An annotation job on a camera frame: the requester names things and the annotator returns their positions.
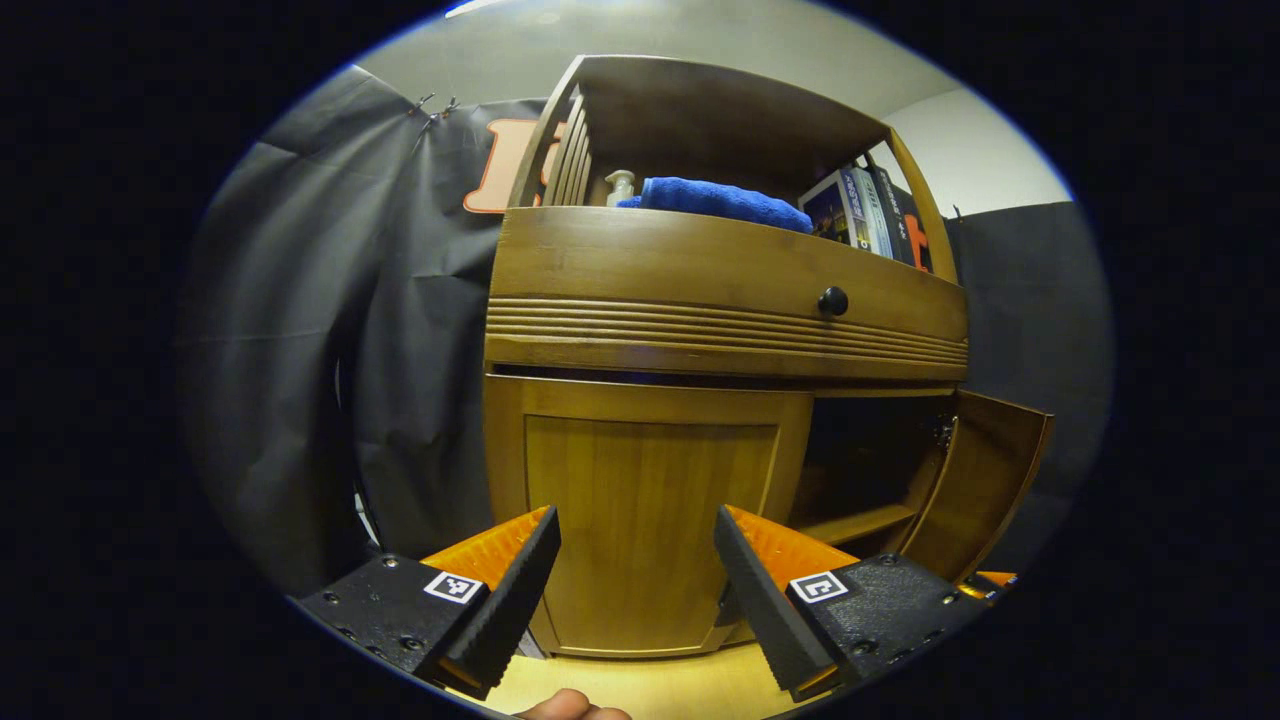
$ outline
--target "orange gripper part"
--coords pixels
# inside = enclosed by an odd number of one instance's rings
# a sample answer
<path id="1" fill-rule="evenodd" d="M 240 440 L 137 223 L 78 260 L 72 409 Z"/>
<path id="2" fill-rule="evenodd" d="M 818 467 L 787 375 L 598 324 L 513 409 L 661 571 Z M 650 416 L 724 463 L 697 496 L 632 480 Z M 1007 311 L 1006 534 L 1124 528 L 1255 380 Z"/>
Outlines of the orange gripper part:
<path id="1" fill-rule="evenodd" d="M 1015 577 L 1018 577 L 1018 573 L 988 573 L 986 570 L 980 570 L 978 574 L 982 575 L 983 578 L 987 578 L 988 580 L 996 583 L 1000 587 L 1007 585 L 1009 580 L 1011 580 Z"/>
<path id="2" fill-rule="evenodd" d="M 544 505 L 532 512 L 525 512 L 500 525 L 494 525 L 477 536 L 424 557 L 421 562 L 436 570 L 474 578 L 494 591 L 503 575 L 507 574 L 507 569 L 511 568 L 520 548 L 525 546 L 525 541 L 534 534 L 548 507 L 550 506 Z"/>
<path id="3" fill-rule="evenodd" d="M 755 556 L 769 573 L 778 592 L 786 592 L 787 583 L 852 565 L 858 559 L 809 536 L 753 515 L 746 510 L 726 505 Z"/>

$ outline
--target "door hinge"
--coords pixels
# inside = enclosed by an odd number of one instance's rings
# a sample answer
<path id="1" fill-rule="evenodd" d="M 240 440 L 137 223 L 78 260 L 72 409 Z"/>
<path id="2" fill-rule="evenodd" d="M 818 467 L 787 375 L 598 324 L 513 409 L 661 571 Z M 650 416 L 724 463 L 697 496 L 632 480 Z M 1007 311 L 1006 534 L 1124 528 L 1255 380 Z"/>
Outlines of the door hinge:
<path id="1" fill-rule="evenodd" d="M 934 430 L 934 439 L 937 439 L 938 447 L 941 447 L 943 452 L 951 450 L 951 436 L 955 433 L 956 420 L 959 419 L 960 418 L 956 415 L 951 415 L 950 418 L 946 415 L 938 415 L 938 424 L 937 429 Z"/>

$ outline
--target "book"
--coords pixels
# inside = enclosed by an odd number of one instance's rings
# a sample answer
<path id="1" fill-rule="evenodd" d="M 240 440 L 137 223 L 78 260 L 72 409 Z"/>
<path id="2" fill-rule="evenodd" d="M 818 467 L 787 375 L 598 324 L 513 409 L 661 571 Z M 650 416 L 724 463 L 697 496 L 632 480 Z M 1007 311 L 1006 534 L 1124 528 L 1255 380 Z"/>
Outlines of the book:
<path id="1" fill-rule="evenodd" d="M 929 255 L 929 238 L 924 234 L 924 225 L 920 223 L 920 211 L 915 206 L 915 199 L 909 192 L 893 188 L 897 197 L 897 206 L 902 210 L 902 219 L 906 222 L 906 234 L 911 238 L 911 260 L 914 265 L 925 273 L 933 274 L 933 256 Z"/>
<path id="2" fill-rule="evenodd" d="M 858 232 L 854 228 L 855 218 L 861 215 L 861 210 L 859 209 L 858 215 L 854 214 L 840 170 L 800 196 L 799 208 L 813 220 L 813 234 L 854 245 L 852 236 Z"/>
<path id="3" fill-rule="evenodd" d="M 845 188 L 849 201 L 850 225 L 852 227 L 852 241 L 860 250 L 872 249 L 870 228 L 867 227 L 867 215 L 863 214 L 863 199 L 858 193 L 858 181 L 854 178 L 854 168 L 844 167 L 840 170 L 840 182 Z"/>
<path id="4" fill-rule="evenodd" d="M 881 208 L 879 195 L 876 192 L 876 181 L 872 174 L 863 168 L 854 167 L 854 178 L 858 181 L 858 190 L 863 200 L 863 214 L 867 217 L 867 225 L 870 228 L 872 251 L 881 258 L 893 258 L 893 246 L 890 242 L 888 223 L 884 220 L 884 210 Z"/>
<path id="5" fill-rule="evenodd" d="M 867 159 L 867 169 L 876 182 L 876 192 L 881 199 L 881 208 L 884 211 L 884 224 L 888 225 L 890 245 L 893 246 L 893 258 L 908 265 L 915 266 L 915 258 L 911 252 L 911 237 L 906 232 L 906 218 L 897 204 L 897 193 L 893 192 L 893 181 L 888 177 L 888 170 Z"/>

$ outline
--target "wooden cabinet door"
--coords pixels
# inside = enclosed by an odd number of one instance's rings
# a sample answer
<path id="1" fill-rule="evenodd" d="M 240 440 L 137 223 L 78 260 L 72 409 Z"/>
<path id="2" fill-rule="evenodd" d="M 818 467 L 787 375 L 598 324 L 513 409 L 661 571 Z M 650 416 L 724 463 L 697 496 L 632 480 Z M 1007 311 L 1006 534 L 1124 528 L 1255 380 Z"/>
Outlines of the wooden cabinet door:
<path id="1" fill-rule="evenodd" d="M 785 520 L 813 398 L 803 392 L 486 375 L 495 520 L 559 509 L 562 546 L 531 629 L 544 650 L 653 657 L 716 650 L 731 503 Z"/>
<path id="2" fill-rule="evenodd" d="M 956 392 L 956 421 L 937 483 L 902 555 L 961 580 L 991 552 L 1021 502 L 1053 428 L 1053 416 L 972 392 Z"/>

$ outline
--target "finger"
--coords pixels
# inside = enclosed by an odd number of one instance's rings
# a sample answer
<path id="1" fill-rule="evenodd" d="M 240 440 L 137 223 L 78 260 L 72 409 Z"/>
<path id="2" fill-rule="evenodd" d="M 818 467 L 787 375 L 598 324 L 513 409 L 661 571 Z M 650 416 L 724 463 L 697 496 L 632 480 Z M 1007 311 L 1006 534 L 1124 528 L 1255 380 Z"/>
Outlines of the finger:
<path id="1" fill-rule="evenodd" d="M 582 716 L 582 720 L 631 720 L 631 716 L 617 707 L 596 707 L 593 705 L 591 710 Z"/>
<path id="2" fill-rule="evenodd" d="M 516 717 L 524 720 L 581 720 L 590 707 L 591 703 L 585 694 L 563 688 L 529 710 L 517 712 Z"/>

